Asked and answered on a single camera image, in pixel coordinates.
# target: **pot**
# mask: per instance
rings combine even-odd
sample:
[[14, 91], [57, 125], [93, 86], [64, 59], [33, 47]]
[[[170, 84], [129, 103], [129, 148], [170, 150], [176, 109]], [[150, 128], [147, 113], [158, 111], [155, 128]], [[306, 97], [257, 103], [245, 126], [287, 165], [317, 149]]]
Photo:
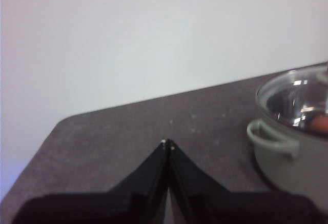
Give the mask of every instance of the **pot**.
[[328, 70], [292, 70], [256, 93], [259, 119], [247, 135], [264, 175], [328, 213]]

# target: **gray pot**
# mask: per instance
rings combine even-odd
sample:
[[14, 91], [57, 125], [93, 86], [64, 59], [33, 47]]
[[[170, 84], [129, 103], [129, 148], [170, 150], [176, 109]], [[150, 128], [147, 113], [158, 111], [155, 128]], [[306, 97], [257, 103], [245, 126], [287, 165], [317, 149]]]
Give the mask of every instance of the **gray pot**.
[[256, 160], [277, 187], [312, 199], [328, 213], [328, 71], [289, 71], [256, 94], [260, 119], [247, 135]]

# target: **black object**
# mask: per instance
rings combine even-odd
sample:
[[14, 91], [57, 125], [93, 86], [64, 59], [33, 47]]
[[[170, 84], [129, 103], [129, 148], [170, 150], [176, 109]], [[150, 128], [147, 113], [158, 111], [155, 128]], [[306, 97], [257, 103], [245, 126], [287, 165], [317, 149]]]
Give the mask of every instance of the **black object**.
[[229, 192], [168, 139], [109, 192], [35, 198], [13, 224], [163, 223], [168, 187], [176, 223], [324, 223], [302, 196]]

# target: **pot lid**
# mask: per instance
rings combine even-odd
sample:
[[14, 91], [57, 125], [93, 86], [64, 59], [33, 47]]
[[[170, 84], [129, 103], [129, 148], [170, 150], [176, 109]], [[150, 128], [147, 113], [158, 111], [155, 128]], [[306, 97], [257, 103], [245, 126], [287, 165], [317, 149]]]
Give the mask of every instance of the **pot lid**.
[[328, 137], [327, 66], [291, 70], [257, 92], [261, 111], [296, 130]]

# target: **dark countertop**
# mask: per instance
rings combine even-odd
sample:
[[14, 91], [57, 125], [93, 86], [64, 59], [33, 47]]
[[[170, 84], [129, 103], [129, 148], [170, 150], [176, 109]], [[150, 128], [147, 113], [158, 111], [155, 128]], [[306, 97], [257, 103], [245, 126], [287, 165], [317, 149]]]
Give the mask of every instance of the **dark countertop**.
[[[276, 74], [72, 116], [60, 121], [1, 203], [3, 224], [48, 193], [107, 191], [173, 139], [231, 191], [270, 187], [256, 169], [247, 124], [257, 87]], [[166, 223], [173, 223], [170, 201]]]

